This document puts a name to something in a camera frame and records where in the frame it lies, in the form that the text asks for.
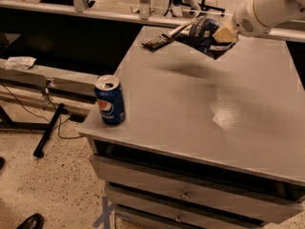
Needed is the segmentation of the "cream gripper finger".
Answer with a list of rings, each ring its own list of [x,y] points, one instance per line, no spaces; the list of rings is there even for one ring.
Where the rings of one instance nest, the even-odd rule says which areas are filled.
[[[213,34],[213,39],[217,43],[231,43],[235,42],[239,36],[239,29],[233,23],[222,25]]]

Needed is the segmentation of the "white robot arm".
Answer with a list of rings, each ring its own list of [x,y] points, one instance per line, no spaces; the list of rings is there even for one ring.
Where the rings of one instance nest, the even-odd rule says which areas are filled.
[[[286,21],[304,16],[305,0],[245,0],[232,20],[214,34],[217,43],[235,42],[239,35],[255,37]]]

